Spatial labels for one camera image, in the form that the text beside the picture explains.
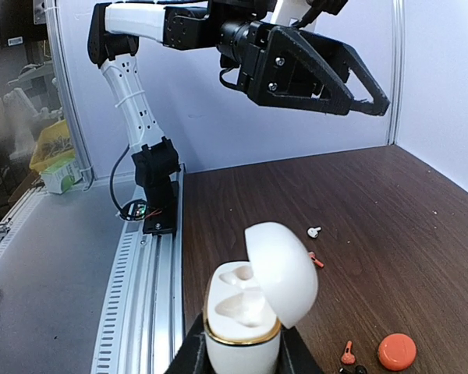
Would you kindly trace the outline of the white earbud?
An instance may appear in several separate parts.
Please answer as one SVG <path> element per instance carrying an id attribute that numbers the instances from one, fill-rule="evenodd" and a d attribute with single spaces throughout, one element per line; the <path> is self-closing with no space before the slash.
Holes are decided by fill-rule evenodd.
<path id="1" fill-rule="evenodd" d="M 310 227 L 310 228 L 307 229 L 307 235 L 310 238 L 317 238 L 318 235 L 320 234 L 321 230 L 322 230 L 322 227 L 320 227 L 320 226 Z"/>

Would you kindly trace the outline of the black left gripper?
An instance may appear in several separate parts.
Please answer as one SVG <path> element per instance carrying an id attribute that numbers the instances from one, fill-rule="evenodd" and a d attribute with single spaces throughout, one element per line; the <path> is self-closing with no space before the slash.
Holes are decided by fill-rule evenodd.
<path id="1" fill-rule="evenodd" d="M 390 101 L 356 50 L 320 34 L 258 21 L 222 24 L 219 80 L 259 106 L 333 115 L 385 115 Z M 346 83 L 354 73 L 371 100 L 357 100 Z"/>

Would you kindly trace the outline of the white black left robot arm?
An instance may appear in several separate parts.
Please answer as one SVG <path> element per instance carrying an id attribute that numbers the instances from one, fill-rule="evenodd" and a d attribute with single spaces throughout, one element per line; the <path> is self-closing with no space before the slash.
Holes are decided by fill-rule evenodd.
<path id="1" fill-rule="evenodd" d="M 146 235 L 179 227 L 179 177 L 317 152 L 318 124 L 387 113 L 388 92 L 357 51 L 317 32 L 343 1 L 109 1 L 91 11 L 115 153 L 140 198 L 117 217 Z"/>

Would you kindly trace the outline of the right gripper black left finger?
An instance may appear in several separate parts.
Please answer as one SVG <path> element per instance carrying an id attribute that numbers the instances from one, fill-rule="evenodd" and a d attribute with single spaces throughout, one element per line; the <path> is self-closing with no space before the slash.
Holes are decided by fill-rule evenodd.
<path id="1" fill-rule="evenodd" d="M 167 374 L 209 373 L 209 359 L 204 331 L 203 313 L 200 312 L 190 327 L 183 343 L 167 369 Z"/>

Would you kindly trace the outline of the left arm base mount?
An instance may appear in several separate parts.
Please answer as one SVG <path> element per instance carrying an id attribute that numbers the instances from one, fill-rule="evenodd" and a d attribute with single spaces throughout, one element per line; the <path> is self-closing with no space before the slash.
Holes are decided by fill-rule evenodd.
<path id="1" fill-rule="evenodd" d="M 115 200 L 114 191 L 110 193 L 119 216 L 126 221 L 143 221 L 144 234 L 175 233 L 177 228 L 177 214 L 179 202 L 179 183 L 167 179 L 151 187 L 140 187 L 144 191 L 145 199 L 129 201 L 120 206 Z"/>

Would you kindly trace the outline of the white charging case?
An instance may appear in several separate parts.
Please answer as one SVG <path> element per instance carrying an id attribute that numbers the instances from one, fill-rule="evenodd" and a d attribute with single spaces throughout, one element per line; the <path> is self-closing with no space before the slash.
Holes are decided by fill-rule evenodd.
<path id="1" fill-rule="evenodd" d="M 317 271 L 283 224 L 255 224 L 244 237 L 248 259 L 223 263 L 207 286 L 207 356 L 216 373 L 274 373 L 282 328 L 294 327 L 316 300 Z"/>

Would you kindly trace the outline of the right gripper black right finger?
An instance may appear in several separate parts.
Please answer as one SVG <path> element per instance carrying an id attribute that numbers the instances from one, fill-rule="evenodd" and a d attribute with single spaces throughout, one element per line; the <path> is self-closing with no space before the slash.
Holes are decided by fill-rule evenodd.
<path id="1" fill-rule="evenodd" d="M 309 348 L 295 327 L 283 328 L 276 373 L 280 374 L 323 374 Z"/>

